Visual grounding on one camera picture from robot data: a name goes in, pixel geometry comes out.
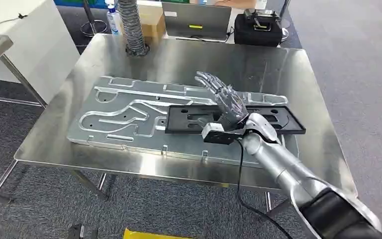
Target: gray carpet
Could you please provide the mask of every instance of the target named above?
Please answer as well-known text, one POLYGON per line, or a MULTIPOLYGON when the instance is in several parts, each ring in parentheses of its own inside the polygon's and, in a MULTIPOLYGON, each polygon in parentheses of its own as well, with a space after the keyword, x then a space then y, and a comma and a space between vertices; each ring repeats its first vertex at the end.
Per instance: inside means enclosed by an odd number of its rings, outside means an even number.
MULTIPOLYGON (((87 44, 89 39, 78 30, 86 21, 84 11, 58 9, 74 42, 87 44)), ((97 19, 105 20, 104 10, 94 12, 97 19)), ((293 24, 289 31, 288 47, 300 47, 293 24)), ((0 82, 0 96, 31 100, 20 85, 7 82, 0 82)), ((41 112, 37 107, 0 103, 0 175, 41 112)), ((85 174, 97 183, 99 175, 85 174)), ((122 238, 126 227, 191 238, 285 238, 270 223, 240 207, 233 188, 119 175, 109 177, 105 191, 110 199, 102 202, 63 169, 19 165, 1 190, 15 201, 0 204, 0 239, 62 239, 74 223, 86 226, 86 238, 90 238, 91 230, 98 229, 99 239, 122 238)), ((284 200, 280 195, 274 197, 275 204, 284 200)), ((263 193, 244 191, 243 199, 265 211, 263 193)), ((275 219, 295 239, 305 238, 291 209, 275 219)))
POLYGON ((382 222, 382 1, 299 0, 289 8, 359 196, 382 222))

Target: black case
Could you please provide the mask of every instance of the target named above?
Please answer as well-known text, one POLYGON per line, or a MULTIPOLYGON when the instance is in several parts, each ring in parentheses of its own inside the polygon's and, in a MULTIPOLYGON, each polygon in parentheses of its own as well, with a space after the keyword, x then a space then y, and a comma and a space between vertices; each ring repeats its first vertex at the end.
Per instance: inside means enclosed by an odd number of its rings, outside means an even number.
POLYGON ((269 22, 270 31, 256 31, 248 24, 244 14, 238 14, 235 19, 235 44, 254 46, 278 46, 282 40, 282 27, 274 17, 258 17, 259 21, 269 22))

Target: yellow object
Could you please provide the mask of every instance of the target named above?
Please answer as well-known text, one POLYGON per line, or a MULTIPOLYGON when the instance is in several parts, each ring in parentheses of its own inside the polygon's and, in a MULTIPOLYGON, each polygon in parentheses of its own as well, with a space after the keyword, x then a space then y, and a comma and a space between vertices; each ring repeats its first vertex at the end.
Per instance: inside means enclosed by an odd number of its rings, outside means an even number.
POLYGON ((199 25, 189 25, 190 28, 197 28, 197 29, 203 29, 203 26, 199 25))
POLYGON ((125 228, 124 239, 186 239, 172 236, 157 235, 151 233, 133 232, 125 228))

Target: machined aluminum plate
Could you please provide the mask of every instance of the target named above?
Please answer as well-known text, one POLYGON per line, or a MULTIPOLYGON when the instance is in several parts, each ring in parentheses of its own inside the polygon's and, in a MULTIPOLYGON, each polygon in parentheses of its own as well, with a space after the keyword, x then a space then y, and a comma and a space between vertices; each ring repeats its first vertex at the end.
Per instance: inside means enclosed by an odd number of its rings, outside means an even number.
MULTIPOLYGON (((239 94, 247 105, 287 103, 284 96, 239 94)), ((74 118, 67 138, 85 145, 239 165, 238 144, 204 143, 201 135, 165 134, 169 106, 191 104, 216 103, 203 87, 101 77, 74 118)), ((259 167, 248 155, 244 165, 259 167)))

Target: hole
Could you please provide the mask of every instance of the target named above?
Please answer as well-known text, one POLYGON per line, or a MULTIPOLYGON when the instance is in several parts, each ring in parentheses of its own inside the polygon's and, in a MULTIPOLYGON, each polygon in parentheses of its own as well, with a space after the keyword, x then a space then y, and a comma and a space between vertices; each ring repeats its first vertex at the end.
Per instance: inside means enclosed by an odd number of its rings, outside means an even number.
POLYGON ((213 113, 213 120, 214 121, 218 121, 219 118, 220 118, 220 113, 219 112, 213 113))

